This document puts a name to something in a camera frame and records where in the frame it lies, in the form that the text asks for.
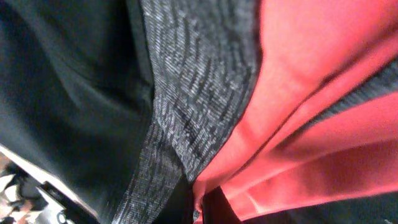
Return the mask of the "black leggings red waistband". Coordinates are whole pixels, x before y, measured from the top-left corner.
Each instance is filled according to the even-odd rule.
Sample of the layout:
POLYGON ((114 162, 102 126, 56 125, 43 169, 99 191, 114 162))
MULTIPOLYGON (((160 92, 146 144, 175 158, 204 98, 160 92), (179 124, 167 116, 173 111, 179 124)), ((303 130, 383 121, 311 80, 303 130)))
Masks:
POLYGON ((79 223, 396 223, 397 1, 1 1, 1 144, 79 223))

